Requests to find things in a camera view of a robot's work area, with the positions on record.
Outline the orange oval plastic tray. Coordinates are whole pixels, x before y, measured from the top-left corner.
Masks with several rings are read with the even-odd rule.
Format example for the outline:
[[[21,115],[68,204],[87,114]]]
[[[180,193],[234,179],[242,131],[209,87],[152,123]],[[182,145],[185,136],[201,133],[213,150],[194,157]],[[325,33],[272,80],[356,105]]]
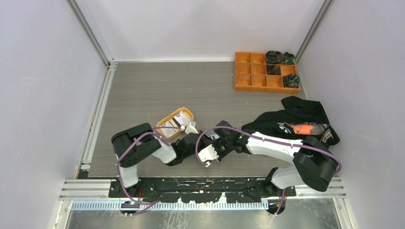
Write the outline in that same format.
[[[180,130],[180,127],[181,127],[181,126],[179,126],[178,124],[176,124],[175,121],[173,120],[174,115],[177,114],[177,113],[180,112],[180,111],[184,111],[184,112],[187,114],[187,116],[188,116],[190,119],[192,119],[192,121],[194,120],[194,115],[193,115],[193,113],[192,113],[188,108],[181,107],[181,108],[175,110],[173,113],[171,113],[171,114],[168,115],[167,117],[165,117],[165,118],[163,118],[162,120],[160,120],[160,121],[156,124],[156,128],[158,129],[158,132],[160,132],[161,134],[163,134],[163,133],[160,131],[160,127],[161,127],[163,124],[165,124],[165,123],[171,123],[173,126],[176,127],[177,132],[176,132],[172,137],[168,138],[169,140],[172,140],[172,139],[174,139],[175,137],[177,137],[179,134],[183,133],[183,132]]]

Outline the blue leather card holder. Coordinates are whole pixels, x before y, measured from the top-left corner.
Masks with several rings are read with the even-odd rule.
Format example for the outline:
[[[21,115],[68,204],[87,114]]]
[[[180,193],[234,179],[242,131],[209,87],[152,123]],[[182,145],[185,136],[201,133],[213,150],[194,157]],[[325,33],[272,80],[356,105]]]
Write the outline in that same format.
[[[217,140],[220,138],[220,136],[218,134],[212,134],[208,136],[211,140]]]

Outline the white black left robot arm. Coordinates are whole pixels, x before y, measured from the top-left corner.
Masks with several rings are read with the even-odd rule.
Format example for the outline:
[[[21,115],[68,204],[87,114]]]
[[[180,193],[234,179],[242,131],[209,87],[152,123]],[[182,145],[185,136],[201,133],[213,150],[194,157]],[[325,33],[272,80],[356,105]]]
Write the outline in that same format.
[[[186,130],[188,127],[158,126],[151,127],[143,123],[121,131],[111,138],[114,153],[117,157],[117,171],[121,182],[120,190],[128,197],[139,191],[137,166],[149,156],[158,158],[168,166],[176,166],[195,154],[195,146],[201,131],[188,133],[182,139],[170,143],[160,130]]]

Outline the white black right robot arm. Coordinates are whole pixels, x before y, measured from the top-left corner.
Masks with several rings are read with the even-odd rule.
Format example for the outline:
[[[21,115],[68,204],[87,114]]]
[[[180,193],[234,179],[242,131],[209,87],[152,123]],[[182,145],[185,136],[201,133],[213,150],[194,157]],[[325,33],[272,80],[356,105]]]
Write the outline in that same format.
[[[340,164],[332,153],[313,136],[305,139],[284,139],[265,135],[256,130],[239,130],[226,121],[214,129],[219,136],[198,153],[203,162],[221,161],[235,151],[249,155],[268,156],[290,163],[289,167],[274,167],[263,182],[263,189],[277,196],[288,187],[307,185],[324,192]]]

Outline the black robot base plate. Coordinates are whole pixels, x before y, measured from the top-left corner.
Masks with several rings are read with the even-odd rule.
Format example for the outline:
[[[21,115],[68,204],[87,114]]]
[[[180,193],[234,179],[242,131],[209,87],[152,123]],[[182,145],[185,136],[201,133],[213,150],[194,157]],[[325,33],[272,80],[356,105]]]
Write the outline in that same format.
[[[127,188],[132,198],[161,203],[256,203],[263,198],[279,198],[280,189],[271,191],[261,177],[149,177]]]

